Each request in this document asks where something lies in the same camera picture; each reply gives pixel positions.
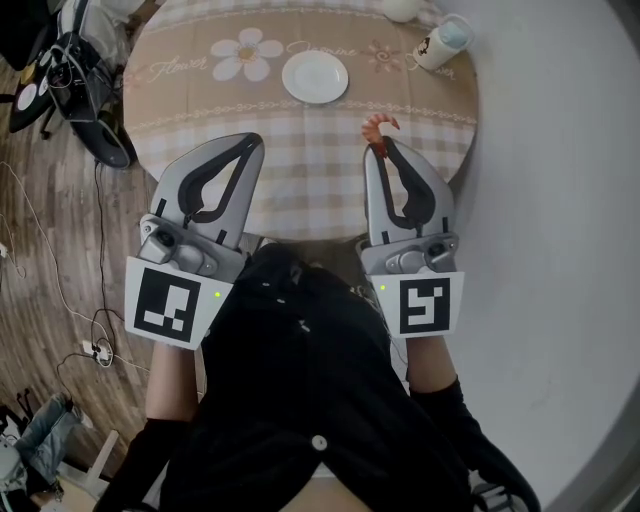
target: white button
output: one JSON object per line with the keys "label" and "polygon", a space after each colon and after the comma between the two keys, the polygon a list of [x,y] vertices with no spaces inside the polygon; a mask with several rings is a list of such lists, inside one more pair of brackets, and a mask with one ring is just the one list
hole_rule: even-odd
{"label": "white button", "polygon": [[311,439],[311,445],[319,452],[325,451],[328,446],[327,440],[322,436],[313,436]]}

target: white mug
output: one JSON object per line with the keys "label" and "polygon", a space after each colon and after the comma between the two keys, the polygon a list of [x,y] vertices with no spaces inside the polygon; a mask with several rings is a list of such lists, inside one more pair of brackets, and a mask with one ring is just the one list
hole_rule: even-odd
{"label": "white mug", "polygon": [[[455,23],[458,28],[465,32],[467,42],[460,48],[453,48],[444,43],[440,38],[439,30],[442,25],[447,22]],[[469,48],[475,38],[475,34],[469,22],[462,16],[457,14],[447,14],[442,19],[442,24],[434,28],[431,33],[423,39],[418,46],[413,49],[413,58],[415,61],[429,71],[434,71],[442,66],[452,57]]]}

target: orange shrimp toy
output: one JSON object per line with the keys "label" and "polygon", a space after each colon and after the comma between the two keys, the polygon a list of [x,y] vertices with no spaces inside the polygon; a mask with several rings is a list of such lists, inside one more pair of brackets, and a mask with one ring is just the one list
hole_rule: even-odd
{"label": "orange shrimp toy", "polygon": [[391,123],[391,126],[398,130],[400,129],[395,117],[388,116],[387,114],[373,114],[362,125],[362,136],[373,146],[376,153],[382,158],[387,158],[387,148],[384,146],[382,134],[380,133],[380,123]]}

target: power strip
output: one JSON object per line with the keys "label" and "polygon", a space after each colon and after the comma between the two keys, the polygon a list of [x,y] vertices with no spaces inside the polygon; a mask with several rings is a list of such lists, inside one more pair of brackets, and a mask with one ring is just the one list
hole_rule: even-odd
{"label": "power strip", "polygon": [[104,361],[105,363],[108,363],[113,359],[113,353],[111,352],[107,344],[102,341],[99,341],[96,344],[92,344],[90,341],[82,340],[82,350],[84,350],[85,354],[88,354],[91,357],[93,357],[94,354],[97,354],[98,359],[100,361]]}

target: round table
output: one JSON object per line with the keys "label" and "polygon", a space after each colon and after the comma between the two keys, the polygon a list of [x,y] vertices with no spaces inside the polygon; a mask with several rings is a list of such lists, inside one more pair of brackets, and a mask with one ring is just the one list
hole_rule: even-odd
{"label": "round table", "polygon": [[[477,127],[478,95],[467,52],[437,72],[418,67],[413,48],[441,19],[425,2],[396,24],[366,0],[168,0],[144,28],[124,85],[125,127],[156,179],[195,147],[256,132],[266,156],[245,231],[284,240],[344,239],[367,229],[360,133],[371,114],[393,115],[384,134],[421,152],[450,180]],[[319,49],[349,71],[346,93],[305,105],[282,85],[285,62]],[[215,205],[230,171],[203,192]],[[394,202],[406,193],[390,170]]]}

